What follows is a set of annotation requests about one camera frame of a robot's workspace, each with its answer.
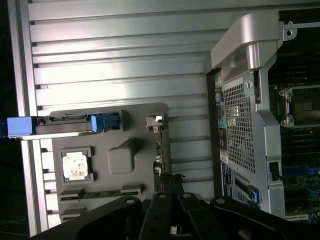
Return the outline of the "green RAM stick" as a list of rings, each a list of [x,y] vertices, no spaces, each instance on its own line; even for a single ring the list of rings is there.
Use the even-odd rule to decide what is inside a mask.
[[[119,197],[122,193],[120,190],[112,190],[112,191],[94,191],[94,192],[82,192],[79,195],[79,199],[96,199],[96,198],[111,198],[111,197]]]

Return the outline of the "grey parts rack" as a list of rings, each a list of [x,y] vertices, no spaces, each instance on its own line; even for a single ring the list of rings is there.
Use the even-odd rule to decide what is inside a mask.
[[[154,173],[156,135],[146,128],[148,115],[164,116],[164,162],[171,170],[168,106],[163,102],[103,106],[54,111],[49,116],[119,113],[120,128],[101,133],[42,139],[39,142],[43,169],[47,225],[53,228],[123,195],[144,199],[160,190]],[[88,176],[64,177],[62,157],[82,152],[87,156]],[[121,191],[121,196],[79,199],[83,192]]]

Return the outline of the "silver CPU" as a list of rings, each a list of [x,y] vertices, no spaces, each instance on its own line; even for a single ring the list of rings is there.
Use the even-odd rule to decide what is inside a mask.
[[[68,152],[62,157],[63,176],[69,181],[84,180],[88,172],[88,159],[82,152]]]

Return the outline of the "open PC case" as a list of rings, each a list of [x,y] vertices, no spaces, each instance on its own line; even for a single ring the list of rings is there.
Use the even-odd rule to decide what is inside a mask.
[[[214,194],[288,221],[280,124],[268,71],[278,54],[320,54],[320,6],[238,18],[205,62]]]

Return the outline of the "green motherboard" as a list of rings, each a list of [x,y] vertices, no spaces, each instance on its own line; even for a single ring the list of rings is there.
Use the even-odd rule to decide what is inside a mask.
[[[284,98],[279,91],[295,86],[320,85],[320,53],[280,53],[268,71],[270,110],[279,125],[285,118]],[[287,128],[280,125],[281,177],[285,217],[320,224],[320,127]]]

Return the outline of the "blue expansion slot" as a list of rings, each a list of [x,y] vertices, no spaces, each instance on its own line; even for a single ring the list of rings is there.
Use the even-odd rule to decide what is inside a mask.
[[[305,175],[320,174],[320,165],[316,167],[305,167]]]

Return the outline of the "hard disk in blue carrier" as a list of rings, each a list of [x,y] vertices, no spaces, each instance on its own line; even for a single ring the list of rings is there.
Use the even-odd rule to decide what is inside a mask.
[[[40,140],[106,133],[120,128],[118,112],[17,116],[0,119],[0,139]]]

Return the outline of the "CPU socket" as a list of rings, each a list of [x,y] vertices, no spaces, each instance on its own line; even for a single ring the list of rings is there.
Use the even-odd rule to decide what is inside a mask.
[[[282,127],[320,127],[320,85],[287,87],[278,94],[284,98]]]

